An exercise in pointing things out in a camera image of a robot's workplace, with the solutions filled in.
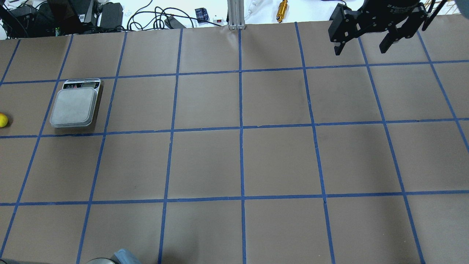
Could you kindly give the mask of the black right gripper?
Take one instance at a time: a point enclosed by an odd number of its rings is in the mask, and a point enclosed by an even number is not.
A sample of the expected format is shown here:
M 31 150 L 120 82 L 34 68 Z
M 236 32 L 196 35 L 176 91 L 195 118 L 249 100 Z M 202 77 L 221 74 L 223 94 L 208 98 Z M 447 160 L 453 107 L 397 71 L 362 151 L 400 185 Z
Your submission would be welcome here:
M 330 16 L 328 29 L 334 53 L 339 56 L 347 42 L 366 33 L 387 32 L 380 43 L 385 54 L 400 39 L 413 37 L 429 20 L 429 13 L 419 0 L 366 0 L 354 11 L 337 4 Z

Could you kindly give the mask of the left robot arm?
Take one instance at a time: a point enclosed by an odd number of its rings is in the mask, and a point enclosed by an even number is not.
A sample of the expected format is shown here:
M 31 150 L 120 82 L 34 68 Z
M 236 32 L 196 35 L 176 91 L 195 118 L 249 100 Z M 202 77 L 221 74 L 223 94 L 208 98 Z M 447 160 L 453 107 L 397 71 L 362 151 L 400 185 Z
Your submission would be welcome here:
M 119 249 L 111 257 L 94 258 L 87 264 L 142 264 L 142 262 L 130 250 Z

